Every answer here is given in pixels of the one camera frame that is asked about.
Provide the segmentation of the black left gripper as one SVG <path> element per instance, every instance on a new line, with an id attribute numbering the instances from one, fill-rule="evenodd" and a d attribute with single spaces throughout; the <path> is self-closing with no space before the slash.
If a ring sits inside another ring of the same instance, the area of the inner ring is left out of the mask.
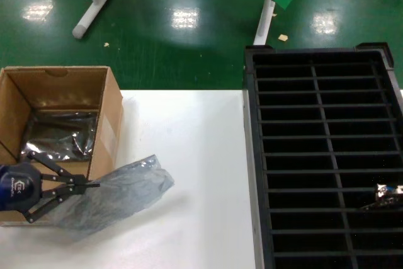
<path id="1" fill-rule="evenodd" d="M 47 215 L 73 195 L 83 195 L 90 185 L 84 175 L 74 175 L 59 166 L 44 152 L 30 151 L 27 158 L 35 160 L 55 174 L 40 173 L 29 163 L 1 165 L 1 211 L 24 212 L 23 216 L 32 224 Z M 60 186 L 53 190 L 41 191 L 41 179 L 74 186 Z M 46 203 L 29 212 L 42 199 Z"/>

